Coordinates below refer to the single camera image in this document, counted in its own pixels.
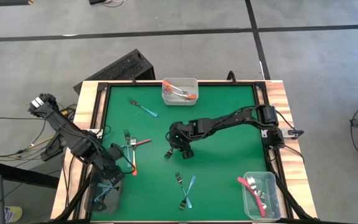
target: clear plastic bin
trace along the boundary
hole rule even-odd
[[[166,105],[192,106],[198,99],[198,82],[195,78],[164,78],[162,98]]]
[[[246,186],[242,185],[245,213],[253,220],[279,220],[281,218],[281,213],[276,193],[276,178],[274,174],[271,172],[247,172],[243,179],[250,183],[250,186],[254,188],[254,192],[251,192]],[[261,216],[256,198],[252,195],[255,191],[261,191],[261,193],[259,193],[260,200],[262,203],[266,204],[267,209],[265,209],[265,217]]]

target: green mat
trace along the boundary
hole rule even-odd
[[[224,129],[192,142],[192,159],[183,160],[178,151],[168,161],[163,158],[170,149],[165,135],[173,122],[217,118],[255,105],[250,86],[200,86],[199,93],[194,106],[167,106],[160,86],[111,87],[106,113],[111,132],[103,139],[104,147],[112,142],[125,145],[124,129],[138,141],[152,138],[152,142],[136,148],[138,174],[126,175],[116,212],[109,213],[107,209],[92,213],[92,221],[250,220],[244,213],[242,188],[236,179],[248,171],[266,171],[257,129],[248,125]],[[128,96],[158,113],[158,118],[130,105]],[[117,163],[124,171],[130,170],[124,159]],[[176,172],[182,175],[186,189],[192,175],[196,176],[189,194],[192,209],[178,208],[184,195],[176,182]]]

